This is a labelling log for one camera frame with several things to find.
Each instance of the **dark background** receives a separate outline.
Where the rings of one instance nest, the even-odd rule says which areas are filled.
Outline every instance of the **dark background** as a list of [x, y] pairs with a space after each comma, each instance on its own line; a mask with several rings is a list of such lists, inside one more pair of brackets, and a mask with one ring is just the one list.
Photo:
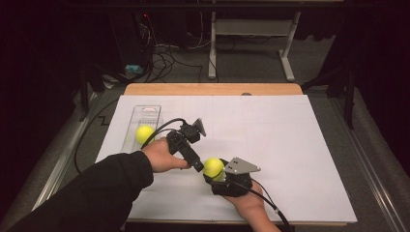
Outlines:
[[[272, 13], [221, 15], [266, 18]], [[158, 35], [179, 46], [186, 45], [187, 32], [196, 36], [201, 33], [200, 25], [194, 23], [198, 20], [193, 20], [198, 14], [161, 12], [149, 13], [149, 16]], [[313, 35], [321, 40], [339, 32], [322, 72], [345, 61], [364, 28], [374, 25], [374, 21], [363, 14], [350, 16], [354, 19], [345, 24], [345, 28], [350, 29], [339, 32], [345, 19], [341, 13], [302, 14], [295, 39]], [[1, 218], [52, 138], [73, 113], [72, 97], [79, 88], [84, 65], [94, 62], [122, 73], [125, 64], [142, 62], [140, 38], [135, 33], [132, 17], [131, 13], [69, 12], [53, 0], [1, 3]], [[210, 28], [209, 18], [210, 13], [205, 13], [205, 28]], [[355, 69], [356, 83], [370, 114], [409, 173], [409, 22], [404, 20], [407, 17], [401, 7], [378, 12], [372, 20], [375, 18], [377, 27], [373, 28], [366, 49], [361, 50], [361, 62]], [[135, 40], [130, 41], [130, 34]], [[133, 49], [135, 56], [126, 57], [124, 49]]]

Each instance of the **black cable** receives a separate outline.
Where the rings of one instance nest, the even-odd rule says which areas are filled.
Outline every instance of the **black cable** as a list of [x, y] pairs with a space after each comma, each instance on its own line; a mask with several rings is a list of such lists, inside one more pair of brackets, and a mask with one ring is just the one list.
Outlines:
[[199, 68], [198, 80], [199, 80], [199, 83], [201, 82], [201, 73], [202, 73], [202, 69], [204, 68], [204, 66], [202, 66], [202, 65], [188, 65], [188, 64], [185, 64], [185, 63], [182, 63], [182, 62], [178, 61], [172, 55], [171, 47], [169, 47], [169, 56], [172, 57], [172, 59], [175, 61], [175, 63], [178, 63], [178, 64], [183, 65], [183, 66], [187, 66], [187, 67]]
[[212, 62], [211, 58], [209, 58], [209, 63], [211, 63], [212, 67], [214, 67], [214, 69], [215, 69], [215, 78], [217, 80], [217, 83], [220, 83], [220, 77], [218, 76], [217, 67], [214, 65], [214, 62]]
[[255, 191], [255, 190], [253, 190], [253, 189], [251, 189], [251, 188], [244, 187], [243, 185], [241, 185], [241, 184], [239, 184], [239, 183], [236, 183], [236, 182], [229, 182], [229, 183], [232, 183], [232, 184], [234, 184], [235, 186], [238, 186], [238, 187], [240, 187], [240, 188], [246, 189], [246, 190], [250, 191], [251, 193], [253, 193], [253, 194], [259, 196], [260, 198], [262, 198], [262, 199], [263, 199], [266, 203], [268, 203], [268, 204], [274, 209], [274, 211], [279, 215], [280, 219], [283, 221], [283, 224], [284, 224], [284, 227], [285, 227], [286, 231], [288, 231], [288, 232], [292, 232], [292, 231], [293, 231], [293, 230], [292, 230], [292, 227], [290, 226], [290, 224], [289, 224], [289, 222], [287, 221], [286, 217], [285, 217], [284, 214], [279, 210], [279, 208], [274, 204], [274, 202], [272, 201], [272, 199], [271, 199], [271, 200], [268, 200], [264, 195], [260, 194], [259, 192]]
[[149, 143], [155, 136], [157, 136], [157, 134], [159, 134], [160, 131], [161, 131], [163, 128], [165, 128], [166, 126], [170, 125], [171, 123], [175, 123], [175, 122], [178, 122], [178, 121], [181, 121], [184, 125], [187, 124], [187, 121], [185, 121], [185, 119], [182, 119], [182, 118], [172, 119], [172, 120], [170, 120], [170, 121], [164, 123], [164, 124], [161, 125], [159, 128], [157, 128], [157, 129], [147, 138], [147, 140], [144, 142], [144, 144], [142, 144], [141, 150], [142, 150], [144, 147], [146, 147], [146, 146], [148, 145], [148, 143]]
[[85, 128], [84, 132], [82, 133], [82, 135], [79, 137], [77, 144], [75, 145], [75, 150], [74, 150], [74, 157], [73, 157], [73, 162], [74, 162], [74, 166], [75, 166], [75, 170], [78, 172], [78, 174], [81, 173], [81, 171], [79, 170], [78, 167], [78, 163], [77, 163], [77, 153], [78, 153], [78, 148], [79, 145], [81, 144], [82, 140], [84, 139], [84, 135], [85, 133], [88, 131], [88, 129], [90, 128], [90, 126], [93, 124], [93, 122], [100, 116], [100, 114], [106, 110], [107, 108], [109, 108], [112, 104], [114, 104], [115, 102], [117, 102], [119, 99], [116, 99], [112, 102], [110, 102], [109, 104], [107, 104], [103, 109], [101, 109], [96, 116], [93, 117], [93, 119], [91, 119], [90, 123], [87, 125], [87, 127]]
[[271, 200], [271, 202], [274, 202], [273, 200], [272, 200], [272, 198], [271, 198], [271, 196], [269, 195], [269, 192], [267, 191], [267, 190], [265, 190], [265, 188], [259, 183], [259, 182], [257, 182], [255, 179], [252, 179], [256, 184], [258, 184], [265, 192], [266, 192], [266, 194], [268, 195], [268, 198]]

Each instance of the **electrical wires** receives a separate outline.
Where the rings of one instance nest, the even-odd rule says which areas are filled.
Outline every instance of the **electrical wires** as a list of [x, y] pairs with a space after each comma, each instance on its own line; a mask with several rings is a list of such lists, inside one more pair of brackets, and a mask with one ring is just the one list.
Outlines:
[[263, 186], [262, 186], [259, 182], [255, 181], [255, 180], [253, 180], [253, 181], [254, 181], [256, 184], [258, 184], [259, 186], [262, 187], [262, 189], [263, 189], [263, 190], [266, 192], [266, 194], [268, 195], [269, 199], [267, 199], [264, 195], [260, 194], [259, 192], [255, 191], [255, 190], [253, 190], [253, 189], [251, 189], [251, 188], [244, 187], [243, 185], [241, 185], [241, 184], [239, 184], [239, 183], [232, 182], [232, 181], [229, 182], [229, 183], [234, 184], [235, 186], [238, 186], [238, 187], [240, 187], [240, 188], [246, 189], [246, 190], [250, 191], [251, 193], [253, 193], [253, 194], [259, 196], [260, 198], [262, 198], [266, 203], [268, 203], [268, 204], [272, 207], [272, 209], [274, 209], [275, 213], [278, 214], [278, 216], [280, 217], [280, 219], [283, 221], [285, 230], [286, 230], [287, 232], [292, 232], [292, 231], [293, 231], [293, 230], [292, 230], [292, 227], [290, 226], [290, 224], [289, 224], [289, 222], [287, 221], [287, 219], [286, 219], [286, 217], [284, 216], [284, 214], [283, 214], [283, 213], [279, 210], [279, 208], [275, 205], [275, 203], [274, 203], [274, 201], [272, 200], [271, 196], [269, 196], [268, 191], [266, 191], [265, 188], [263, 188]]
[[118, 101], [118, 99], [116, 99], [116, 100], [110, 102], [109, 104], [107, 104], [104, 108], [102, 108], [102, 109], [93, 117], [93, 119], [91, 119], [90, 123], [87, 125], [87, 127], [85, 128], [85, 130], [84, 130], [84, 132], [82, 133], [81, 137], [79, 138], [77, 144], [75, 145], [73, 163], [74, 163], [75, 170], [78, 172], [78, 174], [81, 173], [81, 170], [79, 169], [78, 163], [77, 163], [77, 153], [78, 153], [79, 145], [81, 144], [82, 140], [84, 139], [84, 135], [86, 134], [86, 132], [88, 131], [88, 129], [90, 128], [90, 126], [93, 124], [93, 122], [94, 122], [97, 118], [101, 117], [100, 114], [101, 114], [104, 110], [106, 110], [107, 108], [109, 108], [112, 104], [116, 103], [117, 101]]

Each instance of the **clear plastic tray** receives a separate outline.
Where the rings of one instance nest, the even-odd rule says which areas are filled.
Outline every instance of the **clear plastic tray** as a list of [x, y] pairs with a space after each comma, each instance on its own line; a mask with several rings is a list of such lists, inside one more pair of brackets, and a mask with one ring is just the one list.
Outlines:
[[163, 123], [161, 117], [160, 105], [136, 105], [133, 108], [132, 116], [127, 130], [126, 138], [124, 139], [122, 153], [132, 153], [141, 149], [141, 145], [135, 139], [135, 131], [142, 125], [149, 125], [153, 129], [157, 129]]

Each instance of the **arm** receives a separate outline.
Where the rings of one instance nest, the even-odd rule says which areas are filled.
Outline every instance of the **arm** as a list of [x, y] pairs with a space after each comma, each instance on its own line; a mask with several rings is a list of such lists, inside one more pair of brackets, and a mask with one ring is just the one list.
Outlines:
[[132, 202], [153, 183], [153, 172], [189, 168], [159, 139], [142, 152], [118, 154], [95, 163], [43, 205], [15, 224], [15, 231], [117, 231]]
[[[262, 194], [261, 187], [253, 182], [252, 189]], [[254, 232], [280, 232], [280, 230], [271, 222], [265, 211], [263, 199], [259, 196], [248, 192], [240, 197], [224, 196], [231, 202], [239, 216], [245, 219]]]

